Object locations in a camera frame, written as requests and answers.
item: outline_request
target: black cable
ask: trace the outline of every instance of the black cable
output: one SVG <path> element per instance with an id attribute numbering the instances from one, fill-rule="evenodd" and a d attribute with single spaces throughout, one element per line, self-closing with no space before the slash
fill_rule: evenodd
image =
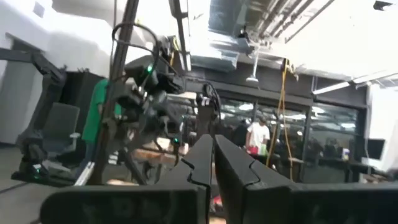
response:
<path id="1" fill-rule="evenodd" d="M 144 25 L 140 25 L 140 24 L 136 24 L 135 22 L 121 22 L 118 25 L 116 25 L 113 30 L 112 30 L 112 40 L 116 41 L 119 44 L 126 44 L 128 46 L 131 47 L 137 47 L 140 49 L 144 49 L 144 50 L 149 50 L 146 47 L 140 46 L 140 45 L 136 45 L 136 44 L 132 44 L 130 42 L 126 42 L 126 41 L 122 41 L 122 40 L 117 40 L 116 39 L 116 32 L 118 31 L 119 28 L 122 28 L 122 26 L 136 26 L 136 27 L 140 27 L 143 30 L 146 30 L 151 36 L 152 38 L 155 40 L 155 51 L 151 51 L 154 56 L 154 63 L 152 64 L 152 70 L 149 72 L 148 77 L 152 75 L 153 71 L 155 70 L 157 63 L 159 61 L 160 58 L 160 46 L 159 46 L 159 40 L 156 37 L 156 34 L 148 27 L 144 26 Z"/>
<path id="2" fill-rule="evenodd" d="M 118 0 L 114 0 L 114 2 L 113 2 L 113 29 L 116 27 L 116 19 L 117 18 L 118 18 Z M 112 38 L 111 56 L 109 57 L 109 77 L 111 76 L 111 73 L 112 73 L 113 53 L 114 53 L 114 40 Z"/>

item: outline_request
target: white shirt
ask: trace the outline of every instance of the white shirt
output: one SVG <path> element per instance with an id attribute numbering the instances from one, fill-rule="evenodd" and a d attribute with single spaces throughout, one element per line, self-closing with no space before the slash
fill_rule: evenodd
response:
<path id="1" fill-rule="evenodd" d="M 269 139 L 269 129 L 267 126 L 261 126 L 258 122 L 254 122 L 248 127 L 248 132 L 251 133 L 249 145 L 261 148 L 263 140 Z"/>

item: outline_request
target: orange cord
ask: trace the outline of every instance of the orange cord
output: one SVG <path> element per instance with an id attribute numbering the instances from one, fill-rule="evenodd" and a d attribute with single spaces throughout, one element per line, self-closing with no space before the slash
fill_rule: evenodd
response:
<path id="1" fill-rule="evenodd" d="M 282 106 L 282 116 L 284 119 L 285 139 L 286 139 L 287 150 L 289 152 L 289 161 L 290 161 L 290 179 L 292 180 L 293 179 L 293 160 L 292 160 L 292 152 L 290 150 L 289 137 L 287 136 L 286 119 L 285 119 L 285 80 L 286 80 L 286 73 L 287 73 L 287 62 L 288 62 L 288 60 L 286 59 L 285 68 L 284 68 L 284 71 L 282 72 L 282 86 L 280 89 L 280 96 L 279 96 L 279 102 L 278 102 L 277 119 L 279 120 L 280 108 Z M 270 159 L 272 157 L 272 153 L 274 151 L 274 143 L 275 143 L 275 137 L 276 137 L 275 132 L 276 132 L 276 125 L 272 131 L 271 146 L 269 148 L 269 153 L 268 153 L 267 162 L 266 162 L 267 167 L 269 167 L 269 161 L 270 161 Z"/>

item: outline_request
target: yellow cable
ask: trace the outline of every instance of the yellow cable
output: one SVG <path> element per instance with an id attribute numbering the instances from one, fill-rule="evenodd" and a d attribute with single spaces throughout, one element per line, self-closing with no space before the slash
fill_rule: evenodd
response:
<path id="1" fill-rule="evenodd" d="M 177 51 L 179 51 L 179 50 L 180 50 L 180 47 L 179 47 L 178 44 L 177 44 L 177 38 L 176 38 L 176 37 L 173 38 L 173 44 L 174 44 L 174 48 L 175 48 Z"/>
<path id="2" fill-rule="evenodd" d="M 286 128 L 286 119 L 285 119 L 285 89 L 283 91 L 283 97 L 282 97 L 282 114 L 284 117 L 284 130 L 285 130 L 285 139 L 286 139 L 286 145 L 287 145 L 287 151 L 289 152 L 289 161 L 290 161 L 290 179 L 293 180 L 293 160 L 292 160 L 292 151 L 290 150 L 290 143 L 289 143 L 289 137 L 287 135 L 287 128 Z"/>
<path id="3" fill-rule="evenodd" d="M 173 66 L 174 63 L 174 51 L 172 52 L 172 57 L 170 58 L 170 65 Z"/>
<path id="4" fill-rule="evenodd" d="M 277 109 L 277 119 L 279 120 L 279 115 L 280 115 L 280 107 L 282 106 L 282 116 L 284 119 L 284 131 L 285 131 L 285 139 L 286 139 L 286 145 L 287 145 L 287 150 L 289 152 L 289 161 L 290 161 L 290 179 L 293 179 L 293 160 L 292 160 L 292 152 L 290 150 L 290 145 L 289 145 L 289 137 L 287 136 L 287 129 L 286 129 L 286 119 L 285 119 L 285 80 L 286 80 L 286 73 L 287 73 L 287 59 L 285 61 L 285 68 L 284 71 L 282 72 L 282 86 L 280 90 L 280 96 L 279 96 L 279 102 L 278 102 L 278 109 Z M 276 125 L 273 129 L 272 133 L 272 139 L 271 139 L 271 146 L 269 149 L 269 155 L 267 156 L 267 162 L 266 166 L 269 166 L 269 161 L 272 157 L 272 153 L 274 150 L 274 142 L 275 142 L 275 133 L 276 132 Z"/>

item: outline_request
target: floor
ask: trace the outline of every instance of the floor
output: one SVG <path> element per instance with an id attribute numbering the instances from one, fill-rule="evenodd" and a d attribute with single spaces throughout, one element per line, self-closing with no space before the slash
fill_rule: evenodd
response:
<path id="1" fill-rule="evenodd" d="M 28 224 L 39 217 L 42 201 L 57 190 L 53 187 L 26 184 L 11 180 L 17 170 L 21 153 L 11 147 L 0 148 L 0 222 Z"/>

